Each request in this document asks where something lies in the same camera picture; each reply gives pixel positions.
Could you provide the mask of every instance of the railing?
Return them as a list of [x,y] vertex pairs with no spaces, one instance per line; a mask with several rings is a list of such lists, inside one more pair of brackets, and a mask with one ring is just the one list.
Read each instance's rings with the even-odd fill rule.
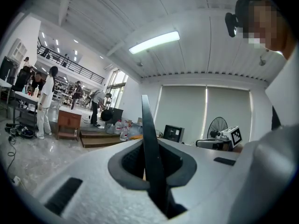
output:
[[44,47],[42,45],[40,45],[38,47],[37,54],[42,57],[45,57],[48,60],[55,62],[57,65],[61,65],[61,66],[65,67],[73,72],[76,72],[90,80],[98,82],[99,84],[102,84],[103,80],[105,79],[104,77],[101,77],[101,76],[93,73],[92,71],[78,65],[75,62],[72,62],[68,58],[61,56],[60,54],[56,53],[55,51],[52,51],[49,48]]

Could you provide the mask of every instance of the roller shade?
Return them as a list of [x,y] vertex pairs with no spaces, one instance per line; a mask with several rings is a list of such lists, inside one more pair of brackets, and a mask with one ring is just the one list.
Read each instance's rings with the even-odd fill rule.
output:
[[206,105],[206,88],[199,86],[163,86],[155,128],[164,133],[165,125],[185,128],[183,142],[200,139]]
[[241,143],[247,143],[251,125],[249,92],[208,87],[204,139],[207,137],[206,135],[210,124],[216,117],[223,117],[228,127],[239,126],[242,135]]

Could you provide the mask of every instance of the wooden step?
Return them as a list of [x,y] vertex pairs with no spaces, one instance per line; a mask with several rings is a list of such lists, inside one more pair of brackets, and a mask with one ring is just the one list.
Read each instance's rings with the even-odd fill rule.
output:
[[122,143],[119,137],[117,138],[81,138],[83,147],[107,147],[114,144]]
[[119,134],[108,134],[104,131],[85,131],[81,130],[81,138],[119,138]]

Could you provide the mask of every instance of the floor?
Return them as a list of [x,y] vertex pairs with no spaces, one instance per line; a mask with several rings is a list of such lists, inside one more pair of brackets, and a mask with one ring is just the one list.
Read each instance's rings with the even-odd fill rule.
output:
[[[82,111],[81,125],[87,130],[98,130],[89,123],[88,116],[90,111],[85,108],[75,107]],[[6,123],[12,123],[12,120],[5,119],[5,112],[0,112],[0,160],[5,169],[8,168],[12,157],[7,155],[14,149],[8,142],[9,134],[5,132]],[[51,109],[49,119],[52,131],[55,131],[58,118],[58,111]],[[17,152],[13,164],[9,169],[8,176],[14,178],[18,176],[21,179],[24,189],[33,194],[34,190],[46,178],[56,173],[71,163],[75,158],[87,152],[99,148],[83,148],[81,141],[75,140],[56,140],[55,136],[45,135],[45,139],[32,138],[22,140],[17,138],[14,145]]]

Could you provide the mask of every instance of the wooden cabinet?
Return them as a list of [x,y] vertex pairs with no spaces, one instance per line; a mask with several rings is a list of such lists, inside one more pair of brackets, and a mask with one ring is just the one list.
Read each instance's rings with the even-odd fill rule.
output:
[[[72,113],[71,109],[68,111],[59,110],[57,122],[57,139],[59,137],[76,138],[79,140],[81,115]],[[64,126],[73,129],[73,132],[62,132],[60,129]],[[77,136],[74,136],[75,129],[77,129]]]

